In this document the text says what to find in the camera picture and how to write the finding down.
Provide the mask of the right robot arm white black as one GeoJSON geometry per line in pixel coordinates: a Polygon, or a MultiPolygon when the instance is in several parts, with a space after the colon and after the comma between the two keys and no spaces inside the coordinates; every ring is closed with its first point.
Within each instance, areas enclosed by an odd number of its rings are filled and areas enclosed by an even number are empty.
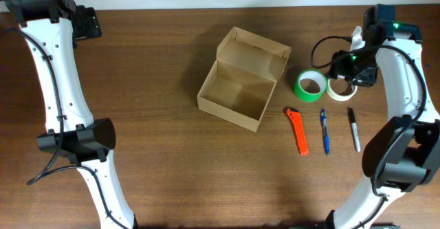
{"type": "Polygon", "coordinates": [[[333,55],[330,78],[371,87],[382,76],[388,122],[364,147],[363,178],[325,228],[370,228],[392,202],[438,171],[439,113],[424,78],[421,43],[418,25],[397,21],[395,7],[377,4],[364,13],[350,51],[333,55]]]}

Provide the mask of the green tape roll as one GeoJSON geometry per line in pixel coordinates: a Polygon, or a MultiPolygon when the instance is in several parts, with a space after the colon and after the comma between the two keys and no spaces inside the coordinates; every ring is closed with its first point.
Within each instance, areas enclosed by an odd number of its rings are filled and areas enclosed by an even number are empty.
{"type": "Polygon", "coordinates": [[[301,72],[294,84],[295,95],[304,102],[317,101],[327,89],[327,78],[322,72],[308,69],[301,72]]]}

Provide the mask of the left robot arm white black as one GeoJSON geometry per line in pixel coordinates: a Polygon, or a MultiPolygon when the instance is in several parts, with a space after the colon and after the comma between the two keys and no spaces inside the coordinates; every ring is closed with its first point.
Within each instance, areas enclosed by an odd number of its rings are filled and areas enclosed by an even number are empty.
{"type": "Polygon", "coordinates": [[[98,212],[101,228],[137,228],[124,198],[114,162],[116,133],[109,118],[95,119],[87,106],[76,68],[77,41],[102,35],[96,11],[74,0],[2,0],[17,23],[14,32],[30,49],[45,105],[41,151],[52,154],[27,182],[76,169],[98,212]]]}

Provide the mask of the orange utility knife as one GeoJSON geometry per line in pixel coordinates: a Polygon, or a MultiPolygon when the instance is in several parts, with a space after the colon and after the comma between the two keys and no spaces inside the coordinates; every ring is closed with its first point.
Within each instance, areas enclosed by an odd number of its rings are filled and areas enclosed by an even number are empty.
{"type": "Polygon", "coordinates": [[[309,154],[309,148],[300,112],[294,108],[288,107],[286,109],[286,115],[289,118],[291,125],[293,126],[294,135],[300,155],[307,156],[309,154]]]}

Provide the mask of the brown cardboard box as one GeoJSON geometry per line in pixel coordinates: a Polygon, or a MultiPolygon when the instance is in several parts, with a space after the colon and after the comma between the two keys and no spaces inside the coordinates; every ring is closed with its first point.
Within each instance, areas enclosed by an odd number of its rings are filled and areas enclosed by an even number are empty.
{"type": "Polygon", "coordinates": [[[233,27],[217,47],[198,109],[256,132],[292,48],[233,27]]]}

